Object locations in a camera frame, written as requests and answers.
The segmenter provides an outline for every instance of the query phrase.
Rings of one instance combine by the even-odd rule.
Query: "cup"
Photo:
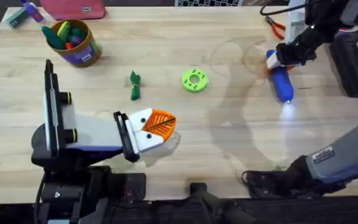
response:
[[[58,32],[60,26],[64,22],[69,22],[71,28],[78,28],[85,33],[85,40],[82,43],[70,50],[58,50],[51,47],[56,53],[62,56],[67,62],[77,67],[89,67],[94,64],[101,56],[100,48],[96,45],[93,39],[91,30],[88,26],[79,19],[66,19],[60,21],[51,27],[51,30]]]

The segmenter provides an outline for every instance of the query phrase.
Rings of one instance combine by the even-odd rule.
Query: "green ring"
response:
[[[196,79],[198,77],[198,82],[193,83],[190,81],[190,78],[195,76]],[[208,85],[208,77],[205,72],[199,69],[190,69],[187,70],[181,77],[181,84],[183,85],[186,91],[191,93],[199,93],[203,91]]]

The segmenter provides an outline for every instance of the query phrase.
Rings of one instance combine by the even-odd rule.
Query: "pliers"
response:
[[[273,33],[276,35],[276,37],[278,37],[280,40],[283,40],[284,36],[278,32],[277,28],[285,31],[285,26],[276,23],[270,16],[266,16],[265,20],[272,27]]]

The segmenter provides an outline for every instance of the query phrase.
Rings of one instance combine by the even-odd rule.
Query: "blue bottle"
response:
[[[38,11],[36,6],[31,2],[27,2],[27,0],[21,0],[23,7],[27,11],[27,13],[37,22],[42,22],[44,17]]]

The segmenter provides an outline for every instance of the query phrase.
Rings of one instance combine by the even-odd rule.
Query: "wire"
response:
[[[281,13],[284,13],[284,12],[290,12],[290,11],[294,11],[294,10],[297,10],[297,9],[301,9],[301,8],[306,7],[306,6],[311,6],[311,5],[314,5],[314,4],[319,3],[321,1],[324,1],[324,0],[316,0],[314,2],[308,2],[308,3],[304,3],[302,5],[294,6],[294,7],[288,8],[288,9],[282,9],[282,10],[273,11],[273,12],[264,12],[264,9],[271,3],[271,1],[270,1],[267,4],[265,4],[264,6],[262,6],[262,8],[260,9],[259,13],[262,16],[272,16],[272,15],[277,15],[277,14],[281,14]]]
[[[35,203],[34,203],[34,224],[38,224],[38,206],[39,206],[39,203],[40,203],[40,199],[41,199],[41,192],[42,192],[42,189],[44,188],[44,184],[45,184],[45,179],[46,179],[46,176],[45,176],[45,172],[42,176],[42,179],[41,179],[41,183],[40,183],[40,186],[38,187],[38,191],[37,191],[37,196],[35,197]]]

